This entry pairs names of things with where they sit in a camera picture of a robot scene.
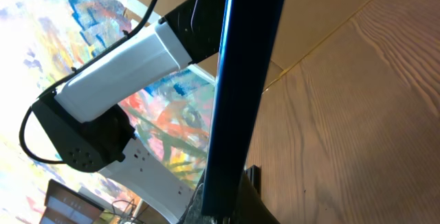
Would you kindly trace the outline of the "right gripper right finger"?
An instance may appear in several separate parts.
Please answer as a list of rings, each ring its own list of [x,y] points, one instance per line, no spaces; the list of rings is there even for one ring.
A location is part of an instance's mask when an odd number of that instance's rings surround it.
[[[243,173],[232,223],[279,224],[261,200],[261,169],[258,166],[250,166]]]

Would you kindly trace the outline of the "blue Galaxy smartphone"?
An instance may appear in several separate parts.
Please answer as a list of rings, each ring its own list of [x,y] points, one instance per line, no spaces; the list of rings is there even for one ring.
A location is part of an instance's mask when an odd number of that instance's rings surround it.
[[[226,0],[201,213],[231,216],[284,0]]]

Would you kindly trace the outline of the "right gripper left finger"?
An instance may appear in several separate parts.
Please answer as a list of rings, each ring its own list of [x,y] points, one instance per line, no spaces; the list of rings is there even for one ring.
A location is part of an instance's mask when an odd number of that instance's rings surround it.
[[[204,224],[205,217],[201,214],[202,194],[204,186],[205,173],[202,173],[200,180],[197,183],[195,191],[190,199],[185,212],[178,221],[178,224]]]

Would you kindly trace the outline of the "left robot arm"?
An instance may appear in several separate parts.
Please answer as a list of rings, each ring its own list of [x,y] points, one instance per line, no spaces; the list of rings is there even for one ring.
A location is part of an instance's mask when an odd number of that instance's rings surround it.
[[[28,109],[60,163],[99,172],[170,223],[275,223],[245,160],[284,0],[187,0],[140,24],[44,90]],[[217,54],[207,164],[196,190],[149,154],[120,101]]]

